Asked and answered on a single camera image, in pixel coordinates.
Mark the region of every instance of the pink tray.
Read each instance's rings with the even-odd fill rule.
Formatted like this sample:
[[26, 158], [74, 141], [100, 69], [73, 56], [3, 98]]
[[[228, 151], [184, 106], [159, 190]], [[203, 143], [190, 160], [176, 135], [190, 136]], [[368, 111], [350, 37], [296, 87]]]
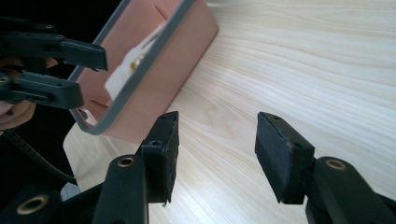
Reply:
[[[108, 77], [131, 48], [163, 23], [152, 48], [112, 101], [105, 89]], [[121, 1], [94, 41], [106, 49], [108, 71], [78, 67], [69, 78], [80, 84], [84, 98], [83, 107], [71, 110], [81, 130], [140, 143], [172, 103], [218, 30], [203, 0]], [[89, 124], [86, 115], [97, 122]]]

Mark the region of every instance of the screw hole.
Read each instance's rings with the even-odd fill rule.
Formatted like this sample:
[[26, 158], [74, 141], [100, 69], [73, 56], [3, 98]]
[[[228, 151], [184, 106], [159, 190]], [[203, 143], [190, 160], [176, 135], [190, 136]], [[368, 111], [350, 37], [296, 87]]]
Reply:
[[335, 170], [345, 170], [347, 168], [343, 162], [337, 160], [326, 160], [326, 164]]
[[150, 144], [152, 145], [152, 146], [160, 146], [161, 145], [161, 142], [159, 142], [159, 141], [152, 141], [152, 142], [150, 142]]
[[39, 195], [21, 203], [17, 208], [19, 215], [29, 215], [44, 207], [49, 201], [48, 195]]
[[119, 160], [119, 162], [117, 162], [119, 167], [128, 167], [134, 164], [134, 159], [133, 158], [125, 158], [122, 160]]

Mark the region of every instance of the finger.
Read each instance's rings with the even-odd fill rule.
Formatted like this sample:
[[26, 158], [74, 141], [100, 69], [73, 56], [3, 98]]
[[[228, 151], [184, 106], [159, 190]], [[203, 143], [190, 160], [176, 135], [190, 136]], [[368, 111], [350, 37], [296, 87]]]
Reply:
[[[47, 67], [53, 67], [56, 64], [58, 64], [58, 62], [53, 58], [45, 58], [44, 61], [45, 61]], [[6, 65], [23, 66], [23, 62], [20, 58], [17, 58], [17, 57], [7, 57], [5, 59], [0, 60], [0, 67], [6, 66]]]
[[46, 58], [45, 61], [46, 61], [46, 66], [48, 68], [53, 67], [56, 64], [58, 64], [58, 62], [55, 59], [53, 59], [53, 58]]
[[16, 117], [20, 116], [27, 110], [31, 103], [28, 101], [22, 101], [17, 105], [12, 106], [12, 115], [2, 115], [0, 116], [0, 124], [6, 123]]
[[6, 65], [17, 65], [17, 66], [23, 66], [23, 63], [20, 58], [17, 57], [7, 57], [5, 59], [0, 60], [0, 66], [6, 66]]
[[14, 119], [7, 121], [6, 123], [0, 124], [0, 130], [7, 130], [18, 127], [32, 118], [35, 113], [35, 104], [29, 104], [28, 108], [19, 116]]
[[0, 116], [6, 114], [11, 107], [12, 105], [4, 101], [0, 101]]

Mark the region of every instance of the wooden table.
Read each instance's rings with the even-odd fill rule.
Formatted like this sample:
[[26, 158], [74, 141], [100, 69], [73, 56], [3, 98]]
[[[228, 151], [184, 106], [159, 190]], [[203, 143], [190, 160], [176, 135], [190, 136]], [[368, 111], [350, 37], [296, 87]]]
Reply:
[[[257, 114], [352, 163], [396, 199], [396, 2], [208, 1], [219, 35], [169, 111], [180, 112], [172, 203], [151, 223], [306, 223], [278, 204], [254, 153]], [[138, 145], [75, 126], [64, 148], [82, 190]]]

